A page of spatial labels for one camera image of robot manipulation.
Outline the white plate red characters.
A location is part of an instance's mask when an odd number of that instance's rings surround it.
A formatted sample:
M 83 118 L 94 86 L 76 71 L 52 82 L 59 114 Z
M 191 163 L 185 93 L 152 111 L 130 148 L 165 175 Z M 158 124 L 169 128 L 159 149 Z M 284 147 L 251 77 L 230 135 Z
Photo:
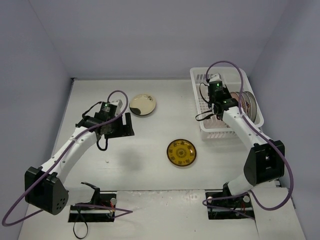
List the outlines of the white plate red characters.
M 234 99 L 236 99 L 238 102 L 240 102 L 240 95 L 239 95 L 237 92 L 232 91 L 232 92 L 230 92 L 230 95 L 231 95 L 232 98 L 234 98 Z

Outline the cream plate black blot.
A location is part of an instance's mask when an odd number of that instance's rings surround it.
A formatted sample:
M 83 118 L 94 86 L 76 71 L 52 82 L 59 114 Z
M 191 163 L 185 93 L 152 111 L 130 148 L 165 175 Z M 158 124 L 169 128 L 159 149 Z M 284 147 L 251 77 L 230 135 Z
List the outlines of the cream plate black blot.
M 130 111 L 136 116 L 147 116 L 154 112 L 157 106 L 156 98 L 148 93 L 135 95 L 129 103 Z

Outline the green rimmed white plate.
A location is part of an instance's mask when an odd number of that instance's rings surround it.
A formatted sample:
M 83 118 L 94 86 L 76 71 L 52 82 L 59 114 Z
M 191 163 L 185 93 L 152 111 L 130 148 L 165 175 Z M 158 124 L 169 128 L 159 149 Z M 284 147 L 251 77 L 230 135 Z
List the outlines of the green rimmed white plate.
M 255 99 L 255 96 L 250 91 L 248 91 L 247 94 L 251 100 L 251 118 L 250 119 L 254 123 L 257 118 L 257 102 Z

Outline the yellow patterned dark-rimmed plate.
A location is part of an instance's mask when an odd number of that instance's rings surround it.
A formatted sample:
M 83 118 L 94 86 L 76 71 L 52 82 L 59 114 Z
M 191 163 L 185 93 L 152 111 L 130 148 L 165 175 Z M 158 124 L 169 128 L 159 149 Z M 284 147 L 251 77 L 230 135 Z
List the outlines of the yellow patterned dark-rimmed plate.
M 186 168 L 196 161 L 197 150 L 192 142 L 180 138 L 169 143 L 166 156 L 173 165 Z

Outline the white plate orange sunburst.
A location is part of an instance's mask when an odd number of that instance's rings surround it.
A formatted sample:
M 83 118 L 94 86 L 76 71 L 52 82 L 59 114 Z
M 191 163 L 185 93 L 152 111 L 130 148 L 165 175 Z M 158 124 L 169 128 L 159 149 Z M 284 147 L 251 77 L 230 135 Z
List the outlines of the white plate orange sunburst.
M 243 96 L 244 96 L 245 105 L 246 105 L 246 115 L 250 118 L 252 115 L 251 100 L 246 92 L 243 93 Z

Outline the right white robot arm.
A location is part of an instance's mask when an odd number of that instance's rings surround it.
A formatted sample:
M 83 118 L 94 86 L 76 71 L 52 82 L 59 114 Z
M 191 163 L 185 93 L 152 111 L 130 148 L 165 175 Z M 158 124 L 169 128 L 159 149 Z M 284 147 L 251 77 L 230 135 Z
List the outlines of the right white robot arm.
M 223 185 L 221 200 L 233 206 L 240 194 L 284 175 L 285 164 L 280 154 L 285 153 L 285 146 L 280 140 L 273 141 L 261 133 L 246 114 L 240 113 L 238 101 L 221 80 L 209 82 L 208 96 L 216 118 L 228 125 L 248 150 L 241 174 Z

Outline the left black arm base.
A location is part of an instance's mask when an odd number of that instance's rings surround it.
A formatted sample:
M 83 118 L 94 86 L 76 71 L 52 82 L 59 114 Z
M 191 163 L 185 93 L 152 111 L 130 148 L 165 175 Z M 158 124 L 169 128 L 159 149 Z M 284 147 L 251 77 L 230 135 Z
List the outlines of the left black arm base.
M 69 223 L 113 223 L 115 221 L 115 207 L 117 193 L 101 191 L 91 183 L 81 182 L 85 190 L 93 190 L 89 200 L 80 202 L 85 206 L 71 205 L 69 209 Z

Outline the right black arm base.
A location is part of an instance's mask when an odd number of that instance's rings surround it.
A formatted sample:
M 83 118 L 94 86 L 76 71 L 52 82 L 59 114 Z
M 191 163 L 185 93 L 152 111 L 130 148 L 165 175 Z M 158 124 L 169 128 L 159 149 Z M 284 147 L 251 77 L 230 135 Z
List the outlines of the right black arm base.
M 249 194 L 226 199 L 222 191 L 206 191 L 205 199 L 209 220 L 255 220 Z

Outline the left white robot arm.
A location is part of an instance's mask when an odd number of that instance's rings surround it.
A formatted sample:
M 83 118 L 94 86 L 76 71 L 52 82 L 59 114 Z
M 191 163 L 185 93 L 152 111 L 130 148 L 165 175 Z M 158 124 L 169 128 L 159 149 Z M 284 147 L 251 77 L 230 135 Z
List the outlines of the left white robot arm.
M 72 168 L 84 153 L 99 145 L 101 138 L 106 141 L 113 138 L 134 136 L 129 112 L 121 114 L 122 101 L 100 101 L 100 110 L 89 116 L 86 112 L 75 125 L 75 130 L 68 141 L 40 167 L 30 167 L 24 175 L 24 186 L 27 191 L 25 201 L 52 215 L 59 214 L 66 206 L 83 204 L 94 210 L 101 203 L 100 188 L 82 181 L 80 187 L 64 185 Z

